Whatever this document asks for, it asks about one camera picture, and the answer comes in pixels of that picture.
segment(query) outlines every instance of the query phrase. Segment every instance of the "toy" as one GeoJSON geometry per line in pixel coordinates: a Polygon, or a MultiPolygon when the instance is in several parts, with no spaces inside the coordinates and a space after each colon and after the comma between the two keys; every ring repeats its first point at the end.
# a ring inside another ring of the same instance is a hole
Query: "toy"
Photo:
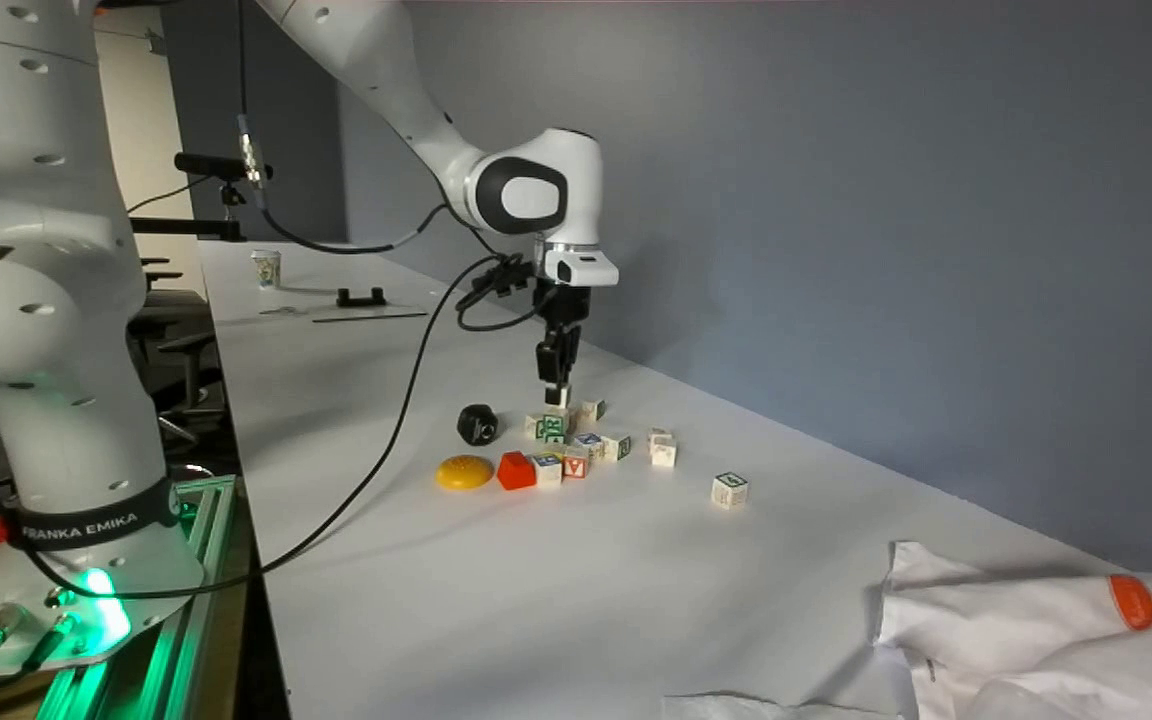
{"type": "Polygon", "coordinates": [[[633,453],[633,435],[600,435],[608,465],[619,465],[633,453]]]}
{"type": "Polygon", "coordinates": [[[574,428],[574,430],[592,430],[592,428],[602,418],[602,410],[608,410],[602,400],[581,402],[581,409],[571,410],[571,428],[574,428]]]}
{"type": "Polygon", "coordinates": [[[652,428],[648,453],[652,453],[652,469],[677,469],[681,465],[681,443],[663,428],[652,428]]]}
{"type": "Polygon", "coordinates": [[[742,504],[748,504],[748,478],[737,476],[737,472],[721,472],[721,476],[711,476],[711,483],[707,483],[707,498],[711,498],[715,508],[742,508],[742,504]]]}
{"type": "Polygon", "coordinates": [[[448,455],[437,472],[444,490],[475,490],[490,478],[490,465],[485,455],[448,455]]]}
{"type": "Polygon", "coordinates": [[[592,453],[588,449],[569,449],[563,453],[563,478],[585,478],[592,469],[592,453]]]}
{"type": "Polygon", "coordinates": [[[559,414],[559,410],[543,410],[543,414],[536,414],[536,443],[569,443],[569,435],[571,435],[571,424],[569,424],[569,414],[559,414]]]}
{"type": "Polygon", "coordinates": [[[490,443],[500,435],[500,418],[487,402],[466,402],[456,418],[462,443],[490,443]]]}
{"type": "Polygon", "coordinates": [[[536,488],[536,465],[525,453],[505,453],[497,478],[505,490],[536,488]]]}
{"type": "Polygon", "coordinates": [[[556,455],[530,455],[536,488],[556,490],[563,488],[563,459],[556,455]]]}

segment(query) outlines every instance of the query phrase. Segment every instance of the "white block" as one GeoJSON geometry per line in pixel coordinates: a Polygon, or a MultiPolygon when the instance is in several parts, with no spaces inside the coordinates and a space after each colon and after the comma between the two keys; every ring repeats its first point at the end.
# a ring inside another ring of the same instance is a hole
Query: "white block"
{"type": "Polygon", "coordinates": [[[536,465],[536,488],[548,488],[548,490],[563,488],[563,459],[530,455],[530,465],[536,465]]]}
{"type": "Polygon", "coordinates": [[[619,465],[633,453],[633,435],[602,435],[602,459],[619,465]]]}
{"type": "Polygon", "coordinates": [[[282,287],[282,258],[279,251],[252,251],[255,284],[258,287],[282,287]]]}
{"type": "Polygon", "coordinates": [[[742,508],[748,504],[748,478],[737,476],[737,472],[721,472],[711,483],[707,483],[707,498],[715,508],[742,508]]]}
{"type": "Polygon", "coordinates": [[[602,418],[602,400],[581,402],[571,410],[574,430],[592,430],[602,418]]]}
{"type": "Polygon", "coordinates": [[[652,469],[677,469],[681,465],[681,443],[663,428],[652,428],[648,453],[652,453],[652,469]]]}

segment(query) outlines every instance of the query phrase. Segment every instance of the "yellow object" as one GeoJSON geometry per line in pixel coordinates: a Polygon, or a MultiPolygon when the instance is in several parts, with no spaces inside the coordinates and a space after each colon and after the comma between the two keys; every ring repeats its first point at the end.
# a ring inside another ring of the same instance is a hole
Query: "yellow object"
{"type": "Polygon", "coordinates": [[[475,490],[490,478],[490,465],[478,455],[448,455],[437,472],[444,490],[475,490]]]}

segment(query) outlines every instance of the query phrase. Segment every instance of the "gray wall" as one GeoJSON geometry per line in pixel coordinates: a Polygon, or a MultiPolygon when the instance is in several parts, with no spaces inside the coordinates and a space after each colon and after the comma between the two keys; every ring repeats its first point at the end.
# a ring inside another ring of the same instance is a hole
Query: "gray wall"
{"type": "MultiPolygon", "coordinates": [[[[608,146],[592,334],[1152,569],[1152,0],[414,3],[487,146],[608,146]]],[[[414,159],[350,100],[347,224],[414,159]]],[[[409,258],[453,272],[448,224],[409,258]]]]}
{"type": "MultiPolygon", "coordinates": [[[[258,159],[275,167],[266,205],[300,237],[343,237],[335,82],[273,19],[249,3],[249,125],[258,159]]],[[[239,108],[239,0],[163,3],[178,141],[189,151],[237,155],[239,108]]],[[[220,219],[220,184],[192,191],[201,219],[220,219]]],[[[249,237],[275,237],[258,212],[239,206],[249,237]]]]}

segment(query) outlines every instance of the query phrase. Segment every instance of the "small block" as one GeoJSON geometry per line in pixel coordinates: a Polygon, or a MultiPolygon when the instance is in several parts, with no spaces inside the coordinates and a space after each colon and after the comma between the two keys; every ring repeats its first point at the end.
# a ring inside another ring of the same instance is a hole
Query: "small block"
{"type": "Polygon", "coordinates": [[[585,478],[588,465],[592,465],[588,449],[569,449],[563,453],[563,478],[585,478]]]}
{"type": "Polygon", "coordinates": [[[652,453],[652,469],[677,469],[681,465],[681,443],[663,428],[652,428],[648,453],[652,453]]]}
{"type": "Polygon", "coordinates": [[[569,443],[571,424],[569,414],[536,414],[536,443],[569,443]]]}
{"type": "Polygon", "coordinates": [[[536,469],[536,488],[563,488],[563,465],[556,455],[530,455],[530,469],[536,469]]]}
{"type": "Polygon", "coordinates": [[[525,414],[525,435],[529,435],[529,440],[536,440],[536,424],[541,424],[541,414],[543,414],[543,410],[525,414]]]}
{"type": "Polygon", "coordinates": [[[707,483],[707,498],[715,508],[742,508],[748,504],[748,478],[737,476],[737,472],[721,472],[711,483],[707,483]]]}
{"type": "Polygon", "coordinates": [[[677,443],[652,443],[652,469],[681,469],[677,443]]]}
{"type": "Polygon", "coordinates": [[[602,400],[581,402],[571,410],[574,430],[592,430],[602,418],[602,400]]]}
{"type": "Polygon", "coordinates": [[[602,459],[622,459],[633,453],[633,435],[602,435],[602,459]]]}

